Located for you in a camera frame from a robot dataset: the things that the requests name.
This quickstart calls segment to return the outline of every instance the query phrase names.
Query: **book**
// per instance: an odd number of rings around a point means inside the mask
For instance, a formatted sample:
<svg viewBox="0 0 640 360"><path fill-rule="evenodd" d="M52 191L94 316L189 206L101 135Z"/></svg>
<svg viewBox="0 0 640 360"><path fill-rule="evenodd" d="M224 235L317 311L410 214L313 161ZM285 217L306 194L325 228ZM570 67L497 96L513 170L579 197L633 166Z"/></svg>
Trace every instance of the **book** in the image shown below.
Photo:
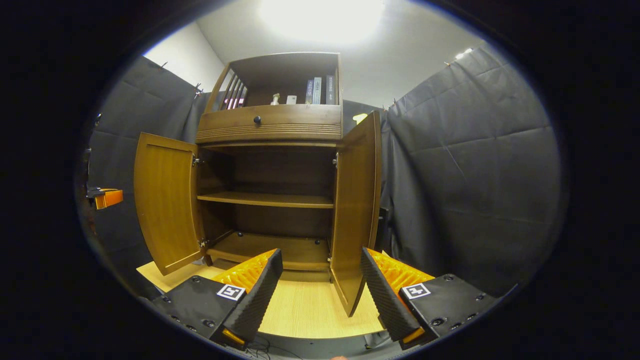
<svg viewBox="0 0 640 360"><path fill-rule="evenodd" d="M314 81L307 81L307 98L305 99L305 104L311 104L314 98Z"/></svg>
<svg viewBox="0 0 640 360"><path fill-rule="evenodd" d="M314 98L312 104L319 104L322 96L322 78L314 78Z"/></svg>
<svg viewBox="0 0 640 360"><path fill-rule="evenodd" d="M333 75L326 77L326 104L335 105L335 90L333 89Z"/></svg>

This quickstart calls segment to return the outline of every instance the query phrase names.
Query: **white wall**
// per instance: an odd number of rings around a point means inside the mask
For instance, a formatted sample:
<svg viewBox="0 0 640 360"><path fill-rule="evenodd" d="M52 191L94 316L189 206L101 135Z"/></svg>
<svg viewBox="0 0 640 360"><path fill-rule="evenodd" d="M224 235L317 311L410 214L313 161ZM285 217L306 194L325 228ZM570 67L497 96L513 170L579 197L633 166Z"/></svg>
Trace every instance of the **white wall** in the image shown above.
<svg viewBox="0 0 640 360"><path fill-rule="evenodd" d="M176 74L193 86L210 92L224 69L222 61L195 22L174 32L144 54L144 57Z"/></svg>

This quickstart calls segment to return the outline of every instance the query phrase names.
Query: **ceiling light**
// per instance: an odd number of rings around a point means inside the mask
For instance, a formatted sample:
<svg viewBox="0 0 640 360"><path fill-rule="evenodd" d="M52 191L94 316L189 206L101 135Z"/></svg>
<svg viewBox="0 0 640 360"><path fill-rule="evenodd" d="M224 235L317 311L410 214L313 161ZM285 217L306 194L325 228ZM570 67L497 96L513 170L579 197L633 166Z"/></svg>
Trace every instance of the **ceiling light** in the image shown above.
<svg viewBox="0 0 640 360"><path fill-rule="evenodd" d="M262 0L259 11L279 35L336 43L370 35L382 9L382 0Z"/></svg>

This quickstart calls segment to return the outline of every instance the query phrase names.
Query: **small figurine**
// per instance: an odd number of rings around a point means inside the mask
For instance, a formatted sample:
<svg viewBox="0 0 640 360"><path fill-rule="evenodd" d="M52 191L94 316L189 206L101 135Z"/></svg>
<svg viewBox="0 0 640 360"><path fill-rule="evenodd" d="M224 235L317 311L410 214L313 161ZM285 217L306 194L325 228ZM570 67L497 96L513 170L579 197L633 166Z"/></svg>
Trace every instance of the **small figurine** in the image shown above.
<svg viewBox="0 0 640 360"><path fill-rule="evenodd" d="M271 101L271 105L280 105L278 104L278 99L280 98L280 93L273 94L273 101Z"/></svg>

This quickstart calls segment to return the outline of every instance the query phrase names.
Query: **open cabinet door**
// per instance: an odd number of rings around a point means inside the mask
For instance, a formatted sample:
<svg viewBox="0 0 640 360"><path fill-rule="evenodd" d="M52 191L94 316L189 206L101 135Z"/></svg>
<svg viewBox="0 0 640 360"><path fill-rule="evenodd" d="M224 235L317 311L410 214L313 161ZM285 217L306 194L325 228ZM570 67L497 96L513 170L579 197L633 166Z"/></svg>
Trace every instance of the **open cabinet door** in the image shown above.
<svg viewBox="0 0 640 360"><path fill-rule="evenodd" d="M200 222L196 199L198 147L141 133L133 173L133 193L140 229L163 275L200 257Z"/></svg>
<svg viewBox="0 0 640 360"><path fill-rule="evenodd" d="M354 127L339 145L331 251L333 285L347 315L353 316L364 278L362 247L373 248L381 188L380 114Z"/></svg>

